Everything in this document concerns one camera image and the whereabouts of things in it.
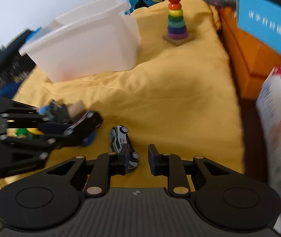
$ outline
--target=white plastic bin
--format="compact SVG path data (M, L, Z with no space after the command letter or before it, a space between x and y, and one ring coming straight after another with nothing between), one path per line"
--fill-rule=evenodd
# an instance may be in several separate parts
M129 0L96 0L57 17L20 49L53 82L136 65L138 25Z

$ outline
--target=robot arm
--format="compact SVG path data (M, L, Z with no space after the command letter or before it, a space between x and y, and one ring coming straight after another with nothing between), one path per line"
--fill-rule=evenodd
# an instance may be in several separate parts
M75 124L50 122L34 107L0 97L0 178L44 168L52 150L80 145L102 122L96 111L88 111ZM44 135L31 140L9 137L10 128L38 128Z
M151 173L166 176L168 188L110 188L127 172L129 149L76 156L1 189L0 237L278 236L278 194L205 157L183 161L150 144Z

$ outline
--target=white toy car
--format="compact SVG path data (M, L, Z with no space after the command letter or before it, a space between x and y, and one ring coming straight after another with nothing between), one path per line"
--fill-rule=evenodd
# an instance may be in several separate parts
M130 172L138 167L139 153L134 150L127 133L128 128L123 125L112 127L110 131L110 150L116 153L120 153L122 150L122 145L124 143L130 145L130 160L128 165L128 171Z

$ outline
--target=yellow blanket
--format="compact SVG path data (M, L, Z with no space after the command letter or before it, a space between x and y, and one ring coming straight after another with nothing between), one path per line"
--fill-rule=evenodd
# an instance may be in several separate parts
M138 65L132 70L59 83L52 83L39 68L33 71L15 100L37 107L50 99L63 99L65 103L82 100L86 108L99 111L104 118L91 146L54 150L47 166L77 155L95 159L108 152L109 130L122 124L129 128L141 158L134 172L112 177L112 186L167 186L165 177L150 174L150 143L160 153L175 153L186 160L201 155L243 172L239 108L229 57L214 27L218 17L213 17L216 12L201 0L181 3L188 31L194 32L196 39L179 47L162 39L167 30L168 1L138 9L134 15L141 47ZM25 175L0 180L0 185Z

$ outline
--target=blue box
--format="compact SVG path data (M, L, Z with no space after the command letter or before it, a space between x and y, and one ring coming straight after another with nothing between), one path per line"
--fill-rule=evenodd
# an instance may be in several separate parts
M237 25L281 55L281 6L268 0L237 0Z

